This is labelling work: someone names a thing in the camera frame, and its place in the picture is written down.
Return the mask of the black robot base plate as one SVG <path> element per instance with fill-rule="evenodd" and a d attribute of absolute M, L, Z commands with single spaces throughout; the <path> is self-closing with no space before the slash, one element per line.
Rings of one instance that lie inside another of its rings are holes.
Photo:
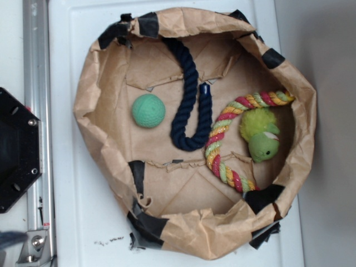
<path fill-rule="evenodd" d="M 1 213 L 8 212 L 42 174 L 39 119 L 1 88 Z"/>

